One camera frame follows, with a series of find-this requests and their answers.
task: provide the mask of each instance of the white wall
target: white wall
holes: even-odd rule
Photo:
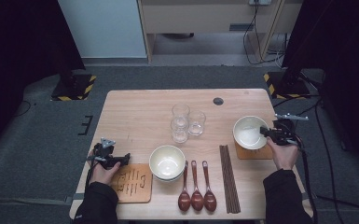
[[[146,58],[136,0],[59,0],[82,58]]]

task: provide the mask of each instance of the ceramic bowl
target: ceramic bowl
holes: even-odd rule
[[[266,145],[267,138],[260,133],[260,127],[268,128],[266,121],[256,116],[246,116],[234,125],[235,141],[245,149],[259,149]]]
[[[149,166],[153,175],[162,181],[174,181],[185,170],[185,155],[174,146],[161,146],[150,155]]]

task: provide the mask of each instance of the wooden chopsticks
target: wooden chopsticks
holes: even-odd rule
[[[240,201],[232,172],[228,146],[220,146],[220,160],[222,162],[223,181],[225,184],[226,208],[228,213],[240,213]]]

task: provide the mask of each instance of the wooden spoon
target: wooden spoon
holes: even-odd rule
[[[205,182],[206,182],[206,193],[204,196],[204,206],[208,211],[213,212],[216,209],[217,201],[216,201],[214,194],[211,191],[211,188],[209,187],[208,162],[203,161],[202,167],[204,170]]]
[[[191,162],[191,168],[194,179],[194,193],[191,195],[191,206],[193,206],[194,210],[200,211],[203,207],[203,198],[197,186],[197,163],[195,161]]]
[[[178,199],[178,206],[179,209],[182,211],[187,211],[188,208],[191,205],[191,201],[190,201],[190,195],[188,195],[187,193],[187,187],[186,187],[186,182],[187,182],[187,166],[188,166],[188,161],[186,161],[185,163],[185,171],[183,172],[183,190],[182,193],[179,195],[179,199]]]

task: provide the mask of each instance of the glass cup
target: glass cup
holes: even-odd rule
[[[205,127],[205,114],[202,111],[194,110],[188,114],[188,132],[191,135],[201,135]]]
[[[176,143],[184,143],[188,139],[188,122],[187,119],[184,124],[178,125],[177,120],[173,118],[171,121],[171,133],[173,141]]]
[[[177,104],[173,106],[173,121],[177,126],[186,126],[188,125],[188,113],[190,112],[190,107],[185,104]]]

